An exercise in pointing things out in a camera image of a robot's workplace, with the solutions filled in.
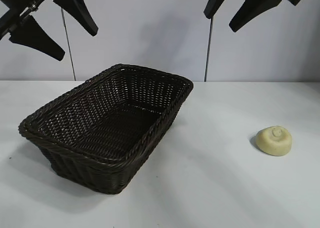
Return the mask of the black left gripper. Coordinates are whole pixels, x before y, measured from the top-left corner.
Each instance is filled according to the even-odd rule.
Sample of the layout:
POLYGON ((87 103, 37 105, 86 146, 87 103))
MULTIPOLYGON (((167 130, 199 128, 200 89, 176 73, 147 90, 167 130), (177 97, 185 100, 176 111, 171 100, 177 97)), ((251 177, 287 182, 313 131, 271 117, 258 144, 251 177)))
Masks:
MULTIPOLYGON (((58 61, 65 51, 41 28, 32 15, 45 0, 0 0, 8 11, 0 17, 0 37, 10 33, 9 40, 18 45, 40 51, 58 61)), ((84 0, 53 0, 69 13, 91 35, 96 36, 98 26, 84 0)))

